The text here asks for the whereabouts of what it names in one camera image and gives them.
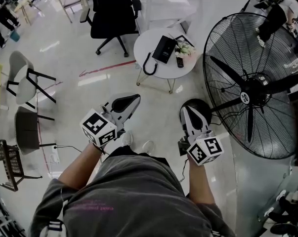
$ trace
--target fan guard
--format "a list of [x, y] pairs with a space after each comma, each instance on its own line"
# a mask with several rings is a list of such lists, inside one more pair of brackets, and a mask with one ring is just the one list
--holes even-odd
[[[285, 28], [281, 27], [274, 33], [265, 43], [265, 48], [259, 45], [255, 29], [265, 19], [254, 13], [236, 13], [224, 17], [210, 32], [204, 49], [203, 67], [212, 111], [240, 98], [242, 91], [211, 56], [258, 88], [298, 73], [284, 67], [298, 58], [293, 52], [298, 42]], [[295, 113], [287, 91], [265, 94], [255, 101], [250, 141], [247, 128], [250, 112], [246, 103], [246, 100], [236, 101], [234, 106], [216, 110], [230, 135], [243, 148], [259, 157], [281, 159], [293, 155], [297, 132]]]

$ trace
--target small plant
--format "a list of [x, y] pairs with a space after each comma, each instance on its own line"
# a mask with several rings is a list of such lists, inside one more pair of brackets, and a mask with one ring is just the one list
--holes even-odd
[[196, 53], [196, 49], [186, 41], [178, 40], [176, 48], [179, 48], [180, 52], [175, 52], [175, 55], [182, 59]]

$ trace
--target electrical cord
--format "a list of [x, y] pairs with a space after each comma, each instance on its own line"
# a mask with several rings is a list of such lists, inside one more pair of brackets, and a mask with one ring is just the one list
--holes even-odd
[[147, 64], [149, 58], [151, 56], [151, 52], [148, 53], [148, 56], [147, 58], [145, 59], [144, 63], [143, 63], [143, 72], [147, 75], [147, 76], [151, 76], [151, 75], [154, 75], [155, 72], [157, 71], [157, 68], [158, 68], [158, 62], [155, 63], [154, 65], [154, 70], [152, 73], [148, 73], [146, 70], [145, 70], [145, 65]]
[[73, 146], [64, 146], [64, 145], [57, 145], [57, 146], [54, 146], [54, 148], [74, 148], [76, 149], [77, 151], [79, 151], [81, 153], [81, 150], [78, 150], [76, 147], [73, 147]]
[[[244, 111], [246, 111], [246, 108], [247, 108], [247, 107], [243, 108], [240, 112], [230, 112], [230, 113], [225, 114], [225, 115], [222, 117], [222, 121], [221, 121], [220, 124], [218, 124], [218, 123], [214, 123], [214, 122], [212, 122], [211, 124], [221, 125], [227, 118], [242, 115], [242, 114], [244, 113]], [[237, 113], [237, 114], [233, 114], [233, 115], [230, 115], [230, 116], [225, 117], [226, 115], [231, 114], [231, 113]]]
[[186, 163], [187, 163], [188, 159], [185, 160], [185, 163], [184, 163], [184, 167], [183, 167], [183, 171], [182, 171], [182, 175], [183, 175], [183, 178], [179, 181], [180, 183], [183, 182], [185, 180], [185, 175], [184, 175], [184, 171], [185, 171], [185, 167], [186, 167]]

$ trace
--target fan blade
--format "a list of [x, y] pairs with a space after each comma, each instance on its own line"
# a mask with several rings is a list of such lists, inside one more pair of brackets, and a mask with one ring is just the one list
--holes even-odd
[[226, 102], [226, 103], [224, 103], [222, 105], [219, 105], [219, 106], [217, 106], [215, 108], [212, 108], [211, 109], [211, 112], [216, 112], [216, 111], [219, 111], [219, 110], [222, 110], [224, 108], [228, 108], [228, 107], [231, 107], [231, 106], [240, 104], [240, 103], [242, 103], [241, 98], [236, 98], [236, 99], [231, 100], [229, 102]]
[[263, 93], [263, 94], [280, 93], [294, 87], [297, 84], [298, 84], [298, 74], [295, 74], [295, 75], [291, 75], [283, 79], [280, 79], [278, 81], [273, 81], [263, 86], [260, 93]]
[[253, 130], [253, 105], [250, 103], [249, 112], [248, 112], [248, 142], [251, 142], [252, 130]]
[[227, 64], [222, 61], [210, 56], [211, 60], [217, 64], [232, 80], [234, 80], [241, 88], [245, 88], [245, 81], [237, 72], [230, 68]]

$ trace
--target remote control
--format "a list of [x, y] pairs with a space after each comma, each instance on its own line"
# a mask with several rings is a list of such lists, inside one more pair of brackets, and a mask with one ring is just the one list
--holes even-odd
[[[180, 49], [179, 48], [176, 48], [175, 49], [175, 52], [180, 52]], [[177, 61], [177, 66], [179, 68], [183, 68], [184, 67], [184, 63], [183, 63], [183, 59], [182, 58], [176, 57], [176, 61]]]

